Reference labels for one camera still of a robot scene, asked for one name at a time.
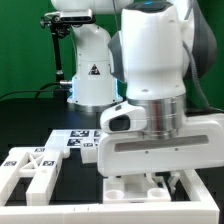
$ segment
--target cable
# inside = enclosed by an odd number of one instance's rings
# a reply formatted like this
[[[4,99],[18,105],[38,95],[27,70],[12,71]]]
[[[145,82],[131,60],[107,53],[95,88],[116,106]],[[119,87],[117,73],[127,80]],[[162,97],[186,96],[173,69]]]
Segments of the cable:
[[[41,93],[53,93],[55,91],[68,91],[67,89],[56,89],[56,90],[23,90],[23,91],[15,91],[15,92],[10,92],[10,93],[6,93],[4,95],[2,95],[0,97],[0,101],[9,96],[9,95],[13,95],[13,94],[18,94],[18,93],[36,93],[36,92],[41,92]]]
[[[47,84],[43,85],[39,90],[44,90],[50,86],[57,86],[57,85],[60,85],[60,83],[59,82],[47,83]],[[37,99],[40,94],[41,94],[41,92],[37,92],[36,95],[34,96],[34,98]]]
[[[206,109],[209,109],[210,108],[210,104],[201,88],[201,85],[200,85],[200,82],[199,82],[199,78],[198,78],[198,72],[197,72],[197,66],[196,66],[196,62],[194,60],[194,56],[193,54],[190,52],[187,44],[183,41],[183,46],[184,46],[184,49],[186,50],[187,52],[187,55],[189,57],[189,60],[190,60],[190,66],[191,66],[191,74],[192,74],[192,79],[193,79],[193,82],[194,82],[194,86],[199,94],[199,96],[201,97],[201,100],[205,106]]]
[[[115,17],[115,22],[116,22],[116,27],[117,27],[117,31],[119,31],[119,25],[118,25],[118,18],[117,18],[117,10],[116,10],[116,5],[115,5],[115,1],[112,0],[113,2],[113,7],[114,7],[114,17]]]
[[[186,16],[184,17],[184,20],[188,20],[189,19],[189,16],[190,16],[190,14],[191,14],[191,10],[193,9],[193,1],[191,0],[191,2],[190,2],[190,6],[189,6],[189,8],[188,8],[188,10],[187,10],[187,14],[186,14]]]

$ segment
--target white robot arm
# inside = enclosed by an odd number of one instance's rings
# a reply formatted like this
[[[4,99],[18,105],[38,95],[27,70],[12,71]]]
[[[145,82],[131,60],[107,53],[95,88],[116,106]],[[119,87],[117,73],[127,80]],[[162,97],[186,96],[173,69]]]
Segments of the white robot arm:
[[[88,24],[95,14],[114,14],[133,0],[52,0],[58,10],[55,23],[72,27],[76,74],[68,105],[81,111],[102,112],[122,100],[117,95],[116,80],[110,75],[107,44],[109,33],[96,24]]]
[[[98,168],[104,176],[224,164],[220,148],[224,144],[223,115],[185,116],[183,77],[189,60],[183,40],[193,54],[198,48],[195,55],[199,52],[205,64],[197,68],[204,72],[215,55],[214,36],[202,17],[196,18],[201,16],[197,1],[181,1],[183,8],[177,4],[180,1],[172,2],[133,3],[122,12],[119,37],[127,102],[106,110],[101,117],[104,133],[98,148]],[[204,45],[207,54],[201,54],[197,29],[208,40]],[[208,43],[212,43],[213,51],[206,47]]]

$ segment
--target warning label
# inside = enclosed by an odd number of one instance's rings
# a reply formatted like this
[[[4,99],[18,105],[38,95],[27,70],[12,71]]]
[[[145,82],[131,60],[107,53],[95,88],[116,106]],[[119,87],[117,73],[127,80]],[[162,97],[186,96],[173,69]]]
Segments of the warning label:
[[[91,68],[89,75],[100,75],[100,72],[95,64]]]

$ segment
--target green background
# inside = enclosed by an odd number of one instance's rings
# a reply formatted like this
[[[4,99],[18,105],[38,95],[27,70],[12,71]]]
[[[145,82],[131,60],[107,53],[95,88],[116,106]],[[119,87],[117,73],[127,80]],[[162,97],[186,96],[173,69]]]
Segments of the green background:
[[[224,108],[224,2],[200,0],[199,4],[218,43],[217,61],[200,82],[212,106]],[[0,95],[11,91],[37,90],[44,84],[55,81],[51,34],[49,29],[43,30],[39,25],[40,17],[51,11],[54,9],[49,0],[1,0]],[[97,16],[97,24],[111,35],[116,31],[114,16]],[[61,40],[60,46],[65,77],[71,79],[75,73],[71,37]],[[187,81],[186,86],[187,98],[193,104],[202,106],[192,81]],[[13,95],[33,96],[34,94]]]

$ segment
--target black table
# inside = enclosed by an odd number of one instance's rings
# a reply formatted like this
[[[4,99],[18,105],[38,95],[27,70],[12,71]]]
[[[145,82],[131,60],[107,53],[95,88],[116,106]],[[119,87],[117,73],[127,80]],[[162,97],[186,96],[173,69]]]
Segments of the black table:
[[[53,129],[99,129],[100,113],[71,110],[54,99],[11,99],[0,102],[0,164],[12,147],[44,146]],[[20,179],[7,205],[26,205],[31,179]],[[83,165],[80,150],[63,160],[50,204],[102,200],[102,177],[96,164]]]

